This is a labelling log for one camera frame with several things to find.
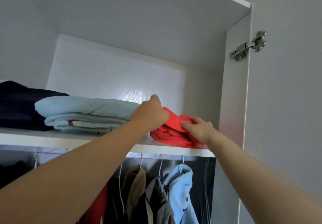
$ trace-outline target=wardrobe ceiling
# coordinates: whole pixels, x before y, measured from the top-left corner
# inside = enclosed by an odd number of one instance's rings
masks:
[[[250,9],[232,0],[33,0],[59,33],[223,72],[226,31]]]

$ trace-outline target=wardrobe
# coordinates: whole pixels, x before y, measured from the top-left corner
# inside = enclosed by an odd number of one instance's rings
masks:
[[[307,171],[320,172],[315,166],[322,163],[321,41],[312,39],[322,34],[322,0],[0,2],[0,80],[136,103],[157,94],[162,106],[212,122],[252,155],[322,196],[322,174]],[[0,128],[0,163],[32,162],[36,150],[44,163],[96,137]],[[305,153],[311,160],[298,163],[295,156]],[[184,160],[198,175],[194,184],[207,183],[200,198],[211,200],[212,223],[251,221],[208,149],[174,147],[147,135],[125,165],[143,158],[153,171],[161,155],[164,173]],[[199,205],[201,193],[192,188],[190,194]]]

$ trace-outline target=navy blue clothing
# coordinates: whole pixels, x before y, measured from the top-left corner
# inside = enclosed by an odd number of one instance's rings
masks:
[[[0,127],[52,130],[35,110],[35,103],[51,96],[68,95],[55,91],[28,88],[13,81],[0,83]]]

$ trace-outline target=closet shelf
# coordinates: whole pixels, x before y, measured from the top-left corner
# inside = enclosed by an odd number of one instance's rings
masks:
[[[75,149],[95,138],[98,138],[98,136],[62,132],[59,130],[41,132],[13,128],[0,128],[0,145]],[[139,144],[136,144],[130,152],[215,157],[208,149],[188,149],[169,146],[153,140],[148,135],[144,137]]]

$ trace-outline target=light blue fleece jacket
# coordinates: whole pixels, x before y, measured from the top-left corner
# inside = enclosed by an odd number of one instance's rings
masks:
[[[53,96],[35,103],[45,125],[55,129],[108,133],[131,119],[140,104],[117,99]]]
[[[164,180],[164,185],[168,186],[167,196],[175,214],[176,224],[198,224],[195,210],[190,199],[190,189],[192,187],[192,170],[189,166],[183,165],[182,173],[177,165]]]

